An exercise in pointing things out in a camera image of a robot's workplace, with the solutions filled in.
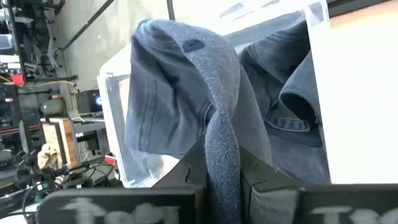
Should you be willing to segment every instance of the green object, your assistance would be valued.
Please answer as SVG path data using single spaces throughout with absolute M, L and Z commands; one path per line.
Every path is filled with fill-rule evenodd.
M 63 98 L 56 98 L 43 103 L 40 110 L 46 116 L 63 115 L 66 113 L 66 106 Z
M 49 185 L 46 184 L 46 183 L 43 183 L 43 184 L 42 184 L 42 187 L 43 187 L 42 190 L 49 189 Z M 39 202 L 41 202 L 42 200 L 43 200 L 43 199 L 40 198 L 37 194 L 35 195 L 35 203 L 39 203 Z

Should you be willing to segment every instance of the blue light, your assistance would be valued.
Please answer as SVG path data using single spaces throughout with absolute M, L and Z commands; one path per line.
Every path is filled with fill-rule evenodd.
M 95 104 L 98 106 L 102 106 L 102 100 L 100 96 L 95 97 Z

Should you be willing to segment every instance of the blue denim fabric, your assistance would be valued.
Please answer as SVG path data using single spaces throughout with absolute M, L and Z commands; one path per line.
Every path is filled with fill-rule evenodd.
M 274 166 L 306 183 L 329 184 L 307 23 L 249 45 L 240 61 L 259 103 Z
M 270 165 L 272 154 L 233 46 L 200 27 L 143 21 L 131 53 L 127 148 L 181 157 L 205 134 L 212 219 L 241 223 L 239 145 Z

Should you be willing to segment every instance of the white plastic bin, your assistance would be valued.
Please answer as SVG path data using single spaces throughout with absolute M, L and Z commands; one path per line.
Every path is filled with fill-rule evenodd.
M 178 21 L 206 27 L 225 36 L 240 51 L 244 46 L 269 34 L 288 28 L 305 19 L 308 4 L 318 1 L 252 0 L 221 1 L 209 3 L 174 0 Z M 217 11 L 197 12 L 195 4 L 206 4 L 206 8 L 217 4 Z M 124 128 L 128 104 L 131 46 L 128 44 L 111 60 L 106 62 L 98 77 L 98 88 L 103 102 L 104 118 L 110 150 L 118 160 L 121 181 L 127 188 L 151 187 L 178 160 L 165 155 L 130 152 L 124 145 Z
M 398 183 L 398 1 L 371 2 L 305 10 L 334 184 Z

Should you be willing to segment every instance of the red object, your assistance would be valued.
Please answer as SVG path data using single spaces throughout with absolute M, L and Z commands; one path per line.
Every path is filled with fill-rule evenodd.
M 40 126 L 39 125 L 32 125 L 29 126 L 29 130 L 35 130 L 35 129 L 39 129 Z M 6 134 L 16 134 L 19 133 L 19 128 L 11 128 L 11 129 L 0 129 L 0 135 L 6 135 Z
M 112 165 L 112 166 L 115 166 L 115 165 L 116 165 L 116 159 L 110 158 L 110 157 L 108 157 L 108 156 L 105 156 L 105 162 L 106 162 L 107 164 Z
M 12 75 L 11 77 L 14 85 L 19 85 L 19 86 L 25 85 L 23 74 Z

